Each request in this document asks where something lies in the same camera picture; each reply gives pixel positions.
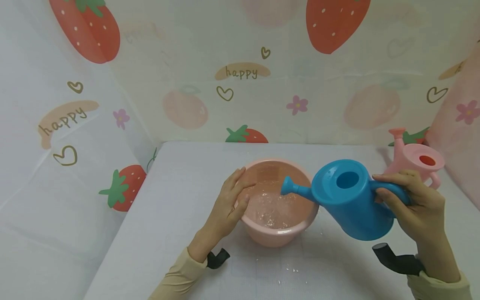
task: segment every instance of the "hand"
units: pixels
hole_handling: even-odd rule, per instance
[[[458,282],[460,271],[444,229],[445,198],[424,185],[417,171],[374,175],[373,179],[396,183],[408,191],[412,199],[409,206],[384,188],[376,190],[378,197],[375,201],[385,202],[403,231],[417,243],[418,258],[427,275],[443,282]]]
[[[391,191],[377,189],[376,202],[385,202],[398,219],[408,236],[417,243],[431,244],[445,235],[445,198],[436,190],[427,187],[416,171],[402,170],[396,174],[374,175],[378,181],[401,185],[408,191],[413,203],[405,206]]]
[[[205,225],[188,246],[190,257],[197,262],[205,261],[209,252],[232,232],[245,213],[250,197],[247,195],[239,199],[237,207],[235,202],[245,188],[254,186],[256,182],[239,181],[244,172],[245,167],[237,169],[225,180]]]

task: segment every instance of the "beige sleeve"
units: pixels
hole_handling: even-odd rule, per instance
[[[202,276],[206,267],[207,260],[202,264],[196,262],[185,248],[148,300],[186,299],[188,291]]]
[[[421,271],[419,276],[408,275],[408,286],[417,300],[472,300],[470,283],[460,272],[460,281],[445,283],[428,277]]]

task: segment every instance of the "black object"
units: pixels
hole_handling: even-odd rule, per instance
[[[387,243],[376,244],[372,250],[384,266],[396,273],[418,276],[420,271],[425,271],[425,267],[414,255],[395,256]]]
[[[207,267],[210,269],[218,269],[223,265],[223,263],[230,258],[230,254],[225,249],[221,249],[220,252],[215,256],[212,252],[207,255]]]

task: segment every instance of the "pink fabric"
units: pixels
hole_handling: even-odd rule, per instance
[[[453,180],[480,210],[480,43],[450,88],[427,133]]]

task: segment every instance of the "watering can spout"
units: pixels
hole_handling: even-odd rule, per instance
[[[292,178],[290,176],[285,177],[285,180],[283,181],[282,184],[282,190],[280,191],[281,195],[287,195],[290,193],[295,193],[297,195],[300,195],[304,198],[307,198],[308,200],[317,203],[315,200],[315,197],[312,194],[312,189],[307,188],[304,186],[297,185],[293,183]]]
[[[400,153],[403,151],[403,147],[405,144],[403,143],[403,133],[405,132],[406,128],[393,128],[390,129],[388,132],[393,135],[394,140],[394,151],[393,151],[393,160],[400,156]]]

